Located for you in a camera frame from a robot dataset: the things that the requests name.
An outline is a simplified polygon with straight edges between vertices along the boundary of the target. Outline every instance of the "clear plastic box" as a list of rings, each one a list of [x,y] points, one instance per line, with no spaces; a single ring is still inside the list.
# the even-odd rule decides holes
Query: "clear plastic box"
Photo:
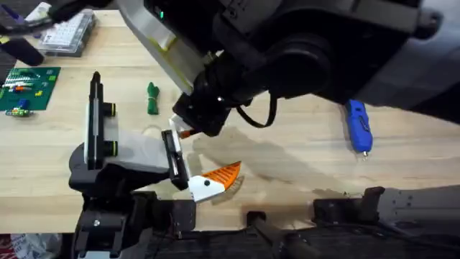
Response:
[[[81,57],[95,25],[93,10],[84,9],[68,22],[43,33],[38,50],[49,56]]]

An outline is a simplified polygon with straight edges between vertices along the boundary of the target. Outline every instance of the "wooden table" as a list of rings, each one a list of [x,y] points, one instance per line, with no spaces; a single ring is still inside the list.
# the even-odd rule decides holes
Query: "wooden table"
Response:
[[[99,71],[105,100],[124,130],[157,137],[167,129],[179,89],[127,28],[118,11],[100,19],[82,58],[48,58],[63,69],[46,111],[29,119],[0,116],[0,233],[73,232],[82,198],[68,187],[68,159],[82,142],[89,81]],[[160,115],[147,114],[147,84],[160,86]],[[366,187],[417,189],[460,184],[460,126],[396,109],[368,106],[374,134],[370,159],[351,150],[341,107],[315,96],[280,100],[275,124],[255,129],[232,112],[221,135],[183,141],[192,173],[242,160],[232,190],[198,205],[197,230],[244,226],[249,210],[276,225],[308,225],[311,202],[360,194]],[[267,95],[247,111],[264,121]],[[146,189],[187,199],[162,182]]]

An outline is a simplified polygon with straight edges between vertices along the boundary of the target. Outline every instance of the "green object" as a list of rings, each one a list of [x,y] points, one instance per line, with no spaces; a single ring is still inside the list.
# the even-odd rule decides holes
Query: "green object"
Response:
[[[147,93],[149,94],[149,105],[147,106],[147,113],[150,115],[158,115],[158,95],[160,94],[160,89],[153,85],[152,82],[149,83],[147,87]]]
[[[5,80],[4,86],[21,82],[23,86],[29,86],[32,90],[20,93],[9,92],[9,87],[3,87],[3,96],[0,98],[0,111],[12,110],[17,106],[20,99],[30,101],[28,110],[46,110],[60,68],[13,68]]]
[[[32,114],[34,114],[34,112],[30,110],[26,110],[26,109],[20,109],[20,108],[8,110],[5,112],[5,115],[13,116],[13,117],[29,117]]]

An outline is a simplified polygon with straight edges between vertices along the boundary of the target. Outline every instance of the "green circuit board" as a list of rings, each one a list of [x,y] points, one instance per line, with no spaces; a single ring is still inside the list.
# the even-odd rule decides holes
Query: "green circuit board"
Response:
[[[52,90],[58,79],[60,68],[13,68],[0,88],[0,111],[17,107],[20,99],[30,102],[28,110],[46,110]],[[19,83],[30,88],[11,92],[11,85]]]

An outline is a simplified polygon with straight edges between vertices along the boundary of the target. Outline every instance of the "white plastic bag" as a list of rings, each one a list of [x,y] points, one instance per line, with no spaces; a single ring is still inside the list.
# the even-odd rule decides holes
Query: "white plastic bag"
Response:
[[[18,259],[54,259],[60,254],[60,234],[11,234]]]

